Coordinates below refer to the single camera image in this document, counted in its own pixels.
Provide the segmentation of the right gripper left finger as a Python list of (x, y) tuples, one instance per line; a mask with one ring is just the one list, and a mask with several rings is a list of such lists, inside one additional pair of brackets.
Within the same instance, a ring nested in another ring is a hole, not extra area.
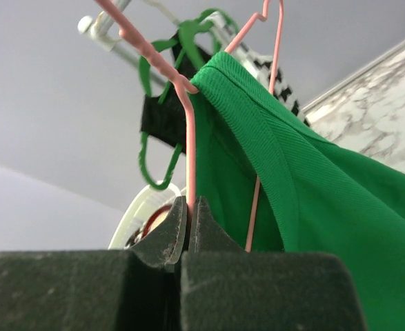
[(179, 330), (186, 200), (127, 250), (0, 252), (0, 330)]

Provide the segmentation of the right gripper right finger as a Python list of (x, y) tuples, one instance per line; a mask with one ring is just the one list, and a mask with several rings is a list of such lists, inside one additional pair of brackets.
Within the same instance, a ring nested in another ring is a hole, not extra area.
[(353, 280), (331, 254), (243, 251), (198, 198), (181, 260), (183, 330), (365, 330)]

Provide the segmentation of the green tank top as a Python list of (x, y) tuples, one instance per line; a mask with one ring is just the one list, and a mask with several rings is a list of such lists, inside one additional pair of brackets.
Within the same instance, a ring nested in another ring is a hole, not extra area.
[(405, 174), (320, 137), (228, 53), (193, 78), (196, 192), (245, 245), (337, 255), (370, 330), (405, 330)]

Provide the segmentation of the black white striped tank top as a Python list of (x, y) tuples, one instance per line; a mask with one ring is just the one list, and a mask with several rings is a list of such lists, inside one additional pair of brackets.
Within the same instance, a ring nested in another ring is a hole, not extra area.
[[(228, 23), (226, 16), (220, 11), (214, 11), (208, 15), (203, 23), (211, 22), (213, 26), (210, 31), (214, 34), (216, 40), (221, 44), (224, 50), (236, 36), (236, 28), (233, 23)], [(260, 84), (268, 89), (270, 85), (271, 70), (273, 68), (273, 55), (262, 55), (249, 48), (243, 41), (232, 51), (231, 55), (243, 66)], [(284, 107), (292, 112), (301, 122), (310, 126), (305, 115), (300, 110), (293, 89), (288, 84), (281, 68), (277, 69), (275, 84), (272, 94)]]

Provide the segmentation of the pink wire hanger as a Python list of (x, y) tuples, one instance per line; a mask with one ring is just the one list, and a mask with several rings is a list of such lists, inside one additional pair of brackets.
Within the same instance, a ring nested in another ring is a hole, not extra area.
[[(124, 16), (120, 9), (112, 1), (96, 1), (100, 7), (110, 15), (110, 17), (119, 25), (119, 36), (134, 46), (140, 52), (140, 55), (145, 57), (150, 65), (153, 65), (160, 74), (165, 76), (171, 82), (184, 107), (186, 113), (186, 203), (188, 210), (187, 224), (190, 226), (191, 219), (195, 209), (196, 202), (196, 132), (195, 132), (195, 114), (192, 103), (188, 98), (188, 93), (196, 94), (198, 89), (193, 86), (185, 76), (179, 74), (166, 60), (154, 49), (154, 47), (144, 39), (141, 33), (134, 27), (131, 22)], [(242, 39), (246, 36), (256, 20), (265, 21), (268, 18), (268, 7), (270, 1), (263, 2), (262, 13), (255, 12), (248, 22), (239, 31), (236, 37), (230, 42), (225, 52), (231, 53), (237, 48)], [(273, 92), (275, 84), (275, 76), (277, 74), (277, 61), (279, 57), (279, 45), (281, 39), (282, 26), (284, 21), (284, 1), (279, 1), (279, 21), (277, 26), (277, 34), (275, 40), (275, 49), (273, 55), (273, 67), (271, 70), (269, 92)], [(256, 178), (255, 191), (253, 202), (250, 211), (250, 221), (248, 224), (248, 232), (246, 237), (245, 251), (251, 252), (253, 244), (253, 234), (255, 229), (255, 218), (257, 213), (257, 204), (259, 199), (260, 180)]]

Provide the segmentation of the green hanger with striped top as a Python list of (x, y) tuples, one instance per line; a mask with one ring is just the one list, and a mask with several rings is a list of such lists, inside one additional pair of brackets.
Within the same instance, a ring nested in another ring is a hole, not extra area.
[(210, 57), (203, 58), (203, 52), (195, 41), (198, 34), (208, 33), (212, 37), (213, 53), (216, 54), (223, 50), (238, 32), (237, 23), (226, 12), (219, 8), (209, 8), (196, 19), (182, 21), (179, 24), (178, 37), (190, 62), (199, 70)]

